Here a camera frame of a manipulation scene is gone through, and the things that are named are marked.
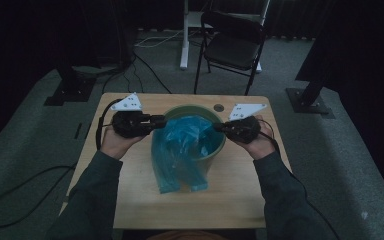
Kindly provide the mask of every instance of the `person's left hand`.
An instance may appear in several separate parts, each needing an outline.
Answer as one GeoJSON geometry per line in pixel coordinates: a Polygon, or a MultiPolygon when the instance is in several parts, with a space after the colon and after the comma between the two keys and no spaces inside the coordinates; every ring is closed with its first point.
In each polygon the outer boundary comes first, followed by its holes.
{"type": "Polygon", "coordinates": [[[124,138],[118,135],[112,126],[108,126],[105,128],[101,152],[114,159],[121,159],[133,144],[141,141],[143,138],[145,138],[145,136],[124,138]]]}

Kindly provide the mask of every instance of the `hand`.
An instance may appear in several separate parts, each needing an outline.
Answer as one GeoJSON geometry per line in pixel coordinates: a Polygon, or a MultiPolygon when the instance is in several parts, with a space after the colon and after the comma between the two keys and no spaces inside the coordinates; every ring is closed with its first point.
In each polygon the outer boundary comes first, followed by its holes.
{"type": "MultiPolygon", "coordinates": [[[[261,115],[257,115],[255,116],[255,118],[257,118],[257,120],[263,120],[263,117],[261,115]]],[[[264,122],[262,121],[258,121],[258,122],[260,123],[260,126],[261,126],[261,132],[267,134],[268,136],[273,135],[273,132],[266,127],[266,124],[264,122]]],[[[270,142],[270,140],[261,134],[258,134],[258,137],[248,144],[241,143],[241,142],[234,142],[234,143],[243,147],[249,153],[249,155],[251,155],[251,157],[254,160],[261,159],[271,154],[272,152],[276,151],[273,144],[270,142]]]]}
{"type": "Polygon", "coordinates": [[[121,159],[133,144],[141,141],[145,136],[135,138],[124,138],[118,135],[112,126],[105,128],[101,152],[114,158],[121,159]]]}

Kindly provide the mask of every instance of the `black chair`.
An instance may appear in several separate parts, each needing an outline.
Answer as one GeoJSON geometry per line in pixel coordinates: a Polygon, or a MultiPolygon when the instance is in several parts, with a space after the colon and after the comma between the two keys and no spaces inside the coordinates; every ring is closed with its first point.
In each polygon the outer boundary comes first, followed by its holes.
{"type": "Polygon", "coordinates": [[[232,14],[207,11],[201,16],[203,40],[195,77],[194,94],[198,87],[202,56],[210,66],[248,76],[245,95],[248,95],[265,41],[265,30],[259,22],[232,14]]]}

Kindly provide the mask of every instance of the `dark sleeve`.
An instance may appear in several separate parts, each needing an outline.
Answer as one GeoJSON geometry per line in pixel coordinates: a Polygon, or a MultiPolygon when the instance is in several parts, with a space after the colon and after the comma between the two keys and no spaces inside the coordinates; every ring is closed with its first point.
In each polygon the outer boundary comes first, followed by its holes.
{"type": "Polygon", "coordinates": [[[254,166],[266,200],[268,239],[327,239],[307,202],[304,186],[292,176],[279,154],[255,160],[254,166]]]}
{"type": "Polygon", "coordinates": [[[111,239],[122,165],[97,151],[46,239],[111,239]]]}

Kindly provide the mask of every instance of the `tripod base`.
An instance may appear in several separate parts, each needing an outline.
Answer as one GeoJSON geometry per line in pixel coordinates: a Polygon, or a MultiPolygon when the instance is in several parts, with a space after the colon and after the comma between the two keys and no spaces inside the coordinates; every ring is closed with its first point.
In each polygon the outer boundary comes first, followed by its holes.
{"type": "Polygon", "coordinates": [[[292,107],[296,113],[321,114],[323,118],[335,119],[332,110],[326,107],[323,102],[323,99],[320,96],[317,97],[317,99],[312,105],[304,105],[301,100],[303,92],[304,89],[286,88],[286,93],[288,94],[289,101],[291,102],[292,107]]]}
{"type": "Polygon", "coordinates": [[[65,102],[87,102],[89,101],[95,82],[96,78],[81,79],[81,84],[77,90],[66,92],[64,91],[63,82],[61,81],[54,95],[48,97],[43,105],[62,106],[65,102]]]}

